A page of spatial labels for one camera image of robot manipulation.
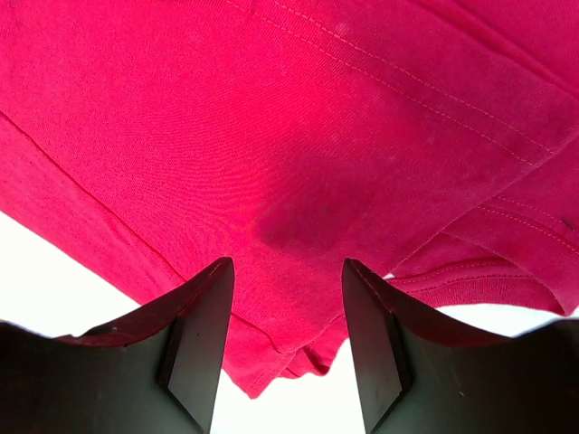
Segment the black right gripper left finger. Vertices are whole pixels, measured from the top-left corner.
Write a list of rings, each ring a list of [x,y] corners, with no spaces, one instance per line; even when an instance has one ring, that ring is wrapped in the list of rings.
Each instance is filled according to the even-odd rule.
[[[4,433],[207,433],[233,302],[221,258],[80,336],[1,325]]]

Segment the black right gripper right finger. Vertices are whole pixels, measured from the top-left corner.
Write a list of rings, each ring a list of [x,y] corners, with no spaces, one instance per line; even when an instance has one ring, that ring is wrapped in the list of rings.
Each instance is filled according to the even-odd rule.
[[[366,265],[342,271],[347,330],[369,433],[575,433],[578,323],[517,337],[467,325]]]

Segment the crimson red t shirt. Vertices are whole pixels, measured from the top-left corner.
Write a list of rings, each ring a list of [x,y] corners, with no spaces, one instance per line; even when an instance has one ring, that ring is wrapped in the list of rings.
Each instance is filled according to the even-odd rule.
[[[224,368],[323,375],[358,259],[578,306],[575,1],[4,1],[1,209],[139,303],[236,268]]]

